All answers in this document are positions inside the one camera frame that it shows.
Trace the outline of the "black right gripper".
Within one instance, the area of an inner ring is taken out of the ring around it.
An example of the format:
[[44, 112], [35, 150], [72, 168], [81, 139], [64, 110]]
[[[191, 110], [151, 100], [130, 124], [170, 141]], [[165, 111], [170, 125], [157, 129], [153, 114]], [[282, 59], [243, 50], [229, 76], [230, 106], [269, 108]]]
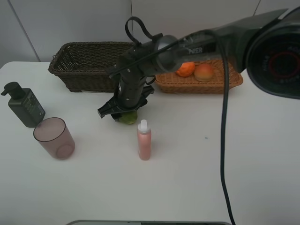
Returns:
[[137, 111], [147, 104], [147, 97], [154, 93], [154, 88], [146, 83], [146, 76], [141, 72], [125, 70], [120, 73], [114, 95], [102, 107], [98, 108], [101, 118], [111, 115], [119, 122], [122, 113]]

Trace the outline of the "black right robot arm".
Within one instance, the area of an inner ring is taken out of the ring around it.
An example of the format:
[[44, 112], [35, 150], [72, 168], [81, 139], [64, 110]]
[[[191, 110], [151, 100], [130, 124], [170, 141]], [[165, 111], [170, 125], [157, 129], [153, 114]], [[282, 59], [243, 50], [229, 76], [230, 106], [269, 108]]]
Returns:
[[149, 42], [132, 38], [133, 46], [106, 70], [118, 82], [113, 97], [98, 109], [100, 117], [115, 120], [122, 113], [147, 104], [154, 89], [147, 77], [177, 71], [184, 62], [221, 59], [237, 72], [246, 70], [252, 82], [266, 93], [300, 97], [300, 10], [280, 9], [247, 17], [183, 38], [149, 35], [138, 17]]

